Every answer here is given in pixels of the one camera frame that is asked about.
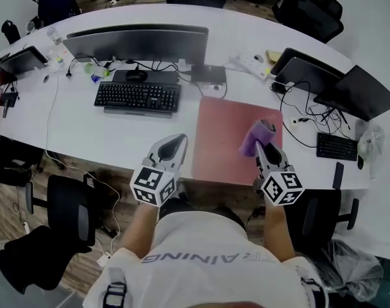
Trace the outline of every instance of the white cable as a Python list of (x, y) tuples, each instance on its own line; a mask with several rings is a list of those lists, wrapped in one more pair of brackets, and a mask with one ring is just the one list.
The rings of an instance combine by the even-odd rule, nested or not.
[(105, 252), (103, 250), (103, 246), (101, 245), (101, 242), (99, 241), (99, 239), (96, 237), (95, 240), (98, 242), (98, 245), (99, 245), (99, 248), (101, 249), (101, 252), (103, 253), (103, 255), (105, 255)]
[(100, 182), (101, 184), (104, 184), (106, 186), (108, 186), (109, 188), (111, 188), (114, 192), (117, 193), (118, 195), (118, 199), (117, 201), (114, 203), (114, 206), (112, 207), (112, 216), (114, 217), (114, 220), (115, 222), (117, 223), (117, 226), (118, 226), (118, 233), (117, 235), (115, 235), (115, 237), (111, 240), (111, 254), (114, 255), (114, 251), (112, 250), (112, 245), (114, 243), (114, 240), (118, 237), (118, 235), (121, 233), (121, 226), (119, 225), (119, 222), (114, 214), (114, 209), (115, 209), (115, 206), (117, 205), (117, 203), (119, 202), (119, 200), (121, 199), (121, 195), (119, 194), (118, 191), (116, 191), (112, 186), (108, 185), (107, 183), (105, 182), (102, 182), (101, 180), (98, 180), (96, 177), (92, 176), (92, 174), (90, 174), (89, 172), (87, 172), (86, 170), (82, 170), (78, 167), (74, 167), (74, 166), (68, 166), (67, 164), (61, 162), (60, 160), (57, 160), (56, 158), (53, 158), (53, 157), (50, 157), (49, 154), (48, 154), (48, 150), (47, 150), (47, 145), (48, 145), (48, 128), (49, 128), (49, 118), (51, 117), (51, 112), (53, 111), (53, 107), (54, 107), (54, 104), (55, 104), (55, 100), (56, 100), (56, 97), (57, 97), (57, 94), (58, 94), (58, 79), (59, 77), (57, 77), (56, 79), (56, 90), (55, 90), (55, 96), (54, 96), (54, 100), (53, 100), (53, 103), (51, 104), (51, 108), (49, 110), (49, 113), (48, 113), (48, 119), (47, 119), (47, 138), (46, 138), (46, 155), (51, 159), (51, 160), (54, 160), (54, 161), (57, 161), (58, 163), (61, 163), (63, 166), (69, 168), (69, 169), (73, 169), (73, 170), (79, 170), (79, 171), (82, 171), (84, 173), (86, 173), (87, 175), (89, 175), (91, 178), (95, 179), (97, 182)]

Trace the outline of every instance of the white t-shirt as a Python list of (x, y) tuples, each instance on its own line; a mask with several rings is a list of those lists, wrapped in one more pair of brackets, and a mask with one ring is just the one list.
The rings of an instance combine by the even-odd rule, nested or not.
[(281, 263), (249, 242), (237, 223), (209, 212), (177, 212), (161, 219), (151, 252), (142, 260), (124, 248), (118, 250), (91, 287), (85, 308), (102, 308), (110, 268), (124, 275), (127, 308), (225, 302), (253, 302), (265, 308), (328, 305), (321, 281), (306, 259)]

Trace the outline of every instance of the plastic bag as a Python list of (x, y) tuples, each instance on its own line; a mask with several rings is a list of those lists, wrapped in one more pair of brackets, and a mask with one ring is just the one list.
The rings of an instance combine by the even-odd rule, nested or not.
[(373, 299), (383, 278), (377, 258), (333, 239), (309, 260), (329, 293), (349, 291), (360, 302)]
[(385, 133), (378, 124), (369, 123), (359, 139), (357, 153), (366, 162), (374, 161), (383, 152)]

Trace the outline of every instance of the computer mouse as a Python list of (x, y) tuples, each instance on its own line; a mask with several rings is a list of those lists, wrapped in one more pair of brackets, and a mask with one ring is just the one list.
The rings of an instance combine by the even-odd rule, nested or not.
[(147, 77), (148, 73), (140, 69), (132, 69), (125, 74), (126, 81), (143, 82), (147, 79)]
[(358, 157), (357, 157), (357, 167), (359, 168), (359, 170), (363, 169), (363, 165), (364, 165), (363, 158), (361, 158), (360, 155), (358, 155)]

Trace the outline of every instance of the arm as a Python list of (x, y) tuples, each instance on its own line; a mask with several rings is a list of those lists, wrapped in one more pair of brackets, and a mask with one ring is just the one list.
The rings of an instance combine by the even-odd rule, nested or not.
[(149, 204), (139, 205), (118, 248), (126, 248), (135, 253), (140, 259), (145, 257), (151, 249), (157, 216), (157, 207)]
[(295, 258), (291, 237), (286, 223), (285, 209), (266, 201), (264, 248), (280, 262)]

